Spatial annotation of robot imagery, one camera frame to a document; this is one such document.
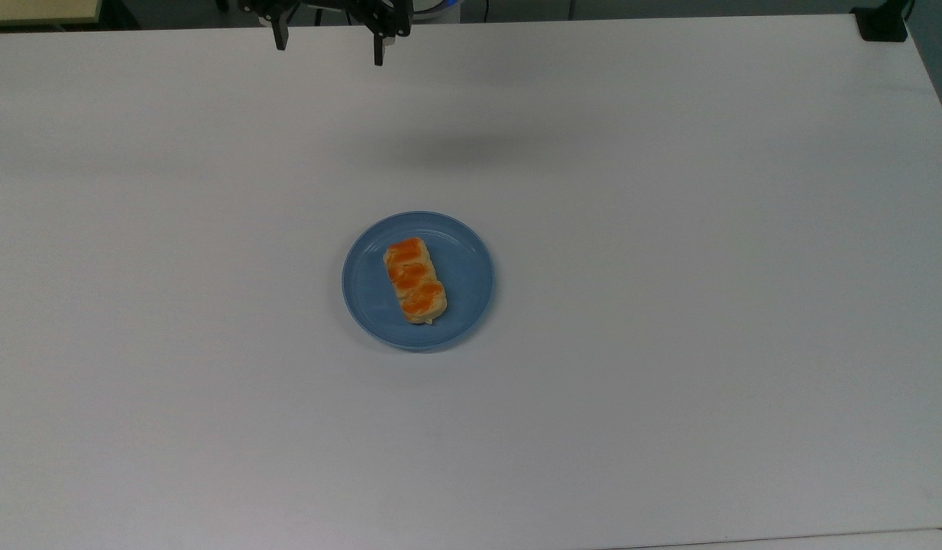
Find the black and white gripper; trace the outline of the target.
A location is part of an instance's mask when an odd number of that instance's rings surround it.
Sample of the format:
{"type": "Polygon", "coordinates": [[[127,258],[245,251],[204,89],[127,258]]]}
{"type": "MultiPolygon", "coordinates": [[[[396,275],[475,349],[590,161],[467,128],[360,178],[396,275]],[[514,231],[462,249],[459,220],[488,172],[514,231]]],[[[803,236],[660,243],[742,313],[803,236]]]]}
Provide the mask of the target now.
{"type": "Polygon", "coordinates": [[[290,20],[302,5],[315,10],[341,11],[352,21],[369,28],[374,34],[375,66],[384,66],[387,48],[393,45],[395,36],[411,35],[411,1],[239,1],[238,9],[257,15],[272,29],[276,48],[285,51],[290,20]]]}

